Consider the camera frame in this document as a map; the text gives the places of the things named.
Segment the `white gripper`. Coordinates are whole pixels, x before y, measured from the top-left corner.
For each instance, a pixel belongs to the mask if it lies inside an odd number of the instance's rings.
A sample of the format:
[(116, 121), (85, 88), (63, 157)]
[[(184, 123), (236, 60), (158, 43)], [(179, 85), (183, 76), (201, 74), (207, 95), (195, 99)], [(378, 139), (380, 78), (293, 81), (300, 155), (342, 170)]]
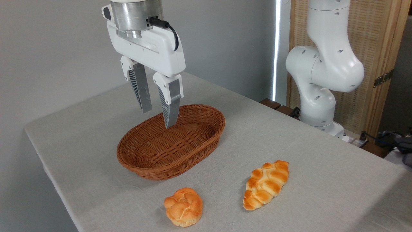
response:
[(114, 49), (123, 56), (125, 79), (130, 82), (143, 113), (152, 110), (145, 67), (156, 73), (166, 128), (176, 124), (180, 99), (184, 97), (182, 76), (186, 68), (181, 40), (164, 25), (161, 4), (108, 4), (102, 8)]

